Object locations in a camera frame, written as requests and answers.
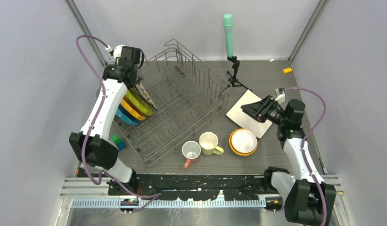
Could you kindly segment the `orange polka dot plate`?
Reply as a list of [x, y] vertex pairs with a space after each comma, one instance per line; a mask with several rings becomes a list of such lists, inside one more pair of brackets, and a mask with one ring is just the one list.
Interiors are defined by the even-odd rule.
[[133, 116], [135, 119], [139, 121], [145, 120], [147, 117], [145, 114], [140, 113], [139, 111], [135, 110], [127, 101], [124, 99], [121, 100], [121, 106], [126, 110], [131, 116]]

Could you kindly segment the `green polka dot plate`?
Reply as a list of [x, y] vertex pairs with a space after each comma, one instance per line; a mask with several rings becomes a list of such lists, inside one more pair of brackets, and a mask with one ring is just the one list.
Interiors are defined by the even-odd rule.
[[154, 114], [151, 107], [133, 89], [129, 89], [127, 91], [125, 100], [145, 116], [151, 116]]

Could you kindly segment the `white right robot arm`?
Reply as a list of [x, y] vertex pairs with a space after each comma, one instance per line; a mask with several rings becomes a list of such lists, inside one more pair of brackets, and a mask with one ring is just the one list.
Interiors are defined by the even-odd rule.
[[277, 125], [277, 139], [288, 156], [293, 175], [269, 167], [262, 181], [268, 193], [276, 191], [283, 198], [288, 222], [306, 226], [327, 226], [333, 210], [336, 190], [327, 184], [311, 159], [305, 132], [301, 127], [305, 104], [298, 99], [288, 101], [286, 108], [272, 97], [241, 106], [242, 111], [257, 122]]

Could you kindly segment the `blue polka dot plate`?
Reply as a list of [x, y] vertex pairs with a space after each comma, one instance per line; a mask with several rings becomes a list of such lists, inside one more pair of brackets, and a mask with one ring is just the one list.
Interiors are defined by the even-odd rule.
[[118, 106], [116, 111], [116, 116], [121, 119], [123, 122], [131, 125], [137, 126], [139, 125], [139, 120], [134, 118], [130, 113], [128, 113], [121, 105]]

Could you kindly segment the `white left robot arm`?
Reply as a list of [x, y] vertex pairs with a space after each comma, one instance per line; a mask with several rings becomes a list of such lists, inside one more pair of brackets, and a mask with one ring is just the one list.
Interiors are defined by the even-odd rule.
[[85, 168], [101, 170], [119, 181], [125, 194], [132, 195], [138, 189], [138, 182], [132, 179], [134, 171], [118, 158], [117, 147], [108, 139], [122, 98], [141, 81], [138, 69], [144, 62], [144, 53], [140, 48], [126, 45], [106, 46], [106, 50], [115, 63], [107, 65], [102, 75], [92, 69], [100, 84], [100, 95], [80, 131], [70, 134], [69, 143]]

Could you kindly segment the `square floral plate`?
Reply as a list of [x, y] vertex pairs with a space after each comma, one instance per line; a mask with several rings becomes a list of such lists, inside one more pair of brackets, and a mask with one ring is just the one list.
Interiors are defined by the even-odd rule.
[[152, 109], [155, 111], [158, 111], [158, 108], [156, 107], [154, 101], [152, 100], [149, 92], [146, 90], [146, 88], [143, 86], [141, 82], [136, 84], [134, 86], [135, 91], [141, 96], [142, 100], [148, 104]]

